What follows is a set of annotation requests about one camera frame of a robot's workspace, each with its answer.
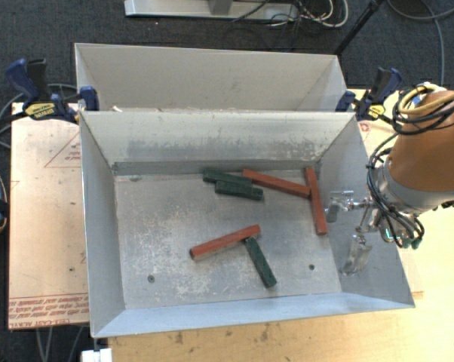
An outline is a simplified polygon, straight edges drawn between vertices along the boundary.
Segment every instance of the wooden stick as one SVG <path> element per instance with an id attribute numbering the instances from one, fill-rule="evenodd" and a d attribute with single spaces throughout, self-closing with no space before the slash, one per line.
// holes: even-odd
<path id="1" fill-rule="evenodd" d="M 312 216 L 314 218 L 314 226 L 318 235 L 325 235 L 327 233 L 326 216 L 324 215 L 323 202 L 317 187 L 316 173 L 312 167 L 307 167 L 304 171 L 306 184 L 311 186 L 311 208 Z"/>
<path id="2" fill-rule="evenodd" d="M 242 175 L 244 177 L 252 179 L 252 182 L 259 186 L 278 190 L 279 192 L 284 192 L 303 198 L 309 198 L 309 195 L 311 194 L 311 189 L 308 186 L 292 183 L 291 181 L 286 181 L 285 179 L 268 176 L 267 174 L 254 172 L 253 170 L 244 169 L 242 171 Z"/>
<path id="3" fill-rule="evenodd" d="M 190 249 L 190 257 L 193 260 L 203 259 L 208 255 L 212 255 L 220 250 L 239 243 L 247 238 L 256 236 L 260 233 L 260 227 L 258 225 L 251 225 L 240 231 L 232 232 L 228 235 L 216 238 L 207 243 L 199 244 L 196 247 Z"/>

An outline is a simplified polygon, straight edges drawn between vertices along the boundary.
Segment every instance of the metal stand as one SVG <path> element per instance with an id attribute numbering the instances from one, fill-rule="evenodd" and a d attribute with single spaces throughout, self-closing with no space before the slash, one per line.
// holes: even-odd
<path id="1" fill-rule="evenodd" d="M 262 2 L 235 0 L 125 0 L 127 17 L 204 17 L 212 19 L 236 19 L 248 14 Z M 291 4 L 268 3 L 247 17 L 249 20 L 286 20 L 296 15 Z"/>

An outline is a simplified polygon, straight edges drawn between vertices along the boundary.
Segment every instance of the green wooden block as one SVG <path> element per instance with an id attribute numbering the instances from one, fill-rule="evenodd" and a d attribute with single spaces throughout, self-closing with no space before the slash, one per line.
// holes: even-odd
<path id="1" fill-rule="evenodd" d="M 227 183 L 225 181 L 217 181 L 215 183 L 215 193 L 222 195 L 231 195 L 250 200 L 260 201 L 264 195 L 264 191 L 259 188 L 254 188 L 251 185 Z"/>
<path id="2" fill-rule="evenodd" d="M 227 174 L 212 169 L 204 170 L 204 181 L 206 183 L 216 183 L 217 181 L 224 181 L 225 183 L 237 183 L 247 186 L 252 185 L 252 180 L 250 178 L 234 176 L 233 174 Z"/>
<path id="3" fill-rule="evenodd" d="M 262 253 L 259 243 L 255 238 L 248 238 L 245 242 L 247 251 L 249 252 L 250 258 L 256 266 L 257 272 L 265 285 L 265 288 L 276 285 L 278 281 L 275 280 L 275 276 L 272 273 L 271 267 L 265 259 L 264 253 Z"/>

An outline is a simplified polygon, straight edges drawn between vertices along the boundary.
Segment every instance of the wooden board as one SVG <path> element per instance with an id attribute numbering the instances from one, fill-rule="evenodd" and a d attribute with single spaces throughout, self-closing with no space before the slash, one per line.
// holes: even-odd
<path id="1" fill-rule="evenodd" d="M 8 328 L 89 321 L 77 125 L 20 119 L 11 134 Z"/>

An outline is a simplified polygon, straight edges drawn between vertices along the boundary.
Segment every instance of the gray metal tray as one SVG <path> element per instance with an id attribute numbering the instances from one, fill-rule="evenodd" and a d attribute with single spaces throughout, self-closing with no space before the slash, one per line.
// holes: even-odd
<path id="1" fill-rule="evenodd" d="M 317 236 L 308 200 L 217 195 L 201 173 L 249 168 L 330 192 L 366 195 L 366 151 L 352 114 L 136 110 L 81 114 L 84 217 L 94 337 L 413 307 L 397 248 L 368 235 L 359 274 L 339 272 L 358 213 Z M 200 261 L 189 249 L 259 224 L 275 277 L 264 288 L 243 245 Z"/>

